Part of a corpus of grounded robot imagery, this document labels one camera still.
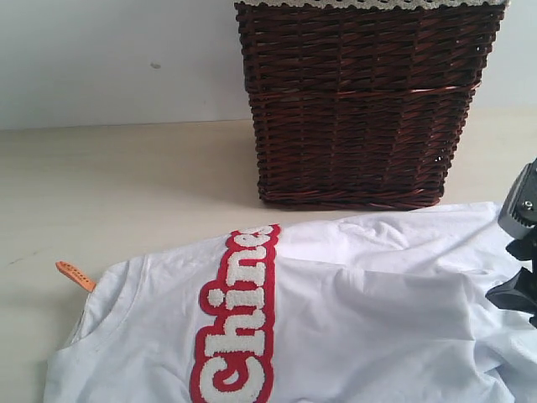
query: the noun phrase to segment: white wall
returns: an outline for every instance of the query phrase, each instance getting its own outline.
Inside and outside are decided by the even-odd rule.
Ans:
[[[537,106],[536,16],[513,1],[476,107]],[[0,0],[0,55],[0,128],[250,116],[232,0]]]

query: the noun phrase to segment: white table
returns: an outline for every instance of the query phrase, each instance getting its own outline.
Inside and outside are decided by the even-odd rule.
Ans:
[[[502,202],[535,156],[537,110],[473,110],[442,203]],[[357,214],[268,209],[256,182],[250,122],[0,133],[0,400],[42,400],[46,359],[84,306],[56,260],[98,280],[233,229]]]

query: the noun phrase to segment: orange clothing tag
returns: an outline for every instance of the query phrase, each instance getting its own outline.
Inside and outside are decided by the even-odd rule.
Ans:
[[[56,267],[61,274],[65,275],[68,279],[75,281],[80,287],[88,292],[95,290],[96,282],[90,279],[81,270],[77,269],[72,264],[67,262],[56,262]]]

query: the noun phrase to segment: woven wicker strand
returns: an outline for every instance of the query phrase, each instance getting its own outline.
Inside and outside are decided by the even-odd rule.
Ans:
[[[262,200],[404,210],[440,200],[505,5],[235,7]]]

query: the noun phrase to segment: white lace trim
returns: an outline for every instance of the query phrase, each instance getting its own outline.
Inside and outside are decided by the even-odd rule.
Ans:
[[[245,3],[251,6],[267,4],[269,6],[281,6],[287,4],[292,7],[302,7],[307,5],[324,8],[328,5],[333,8],[347,8],[354,6],[356,8],[378,8],[381,10],[391,10],[392,8],[402,8],[413,10],[422,7],[426,10],[438,8],[440,6],[457,7],[462,4],[467,6],[482,6],[489,4],[498,6],[508,4],[510,0],[236,0],[235,3]]]

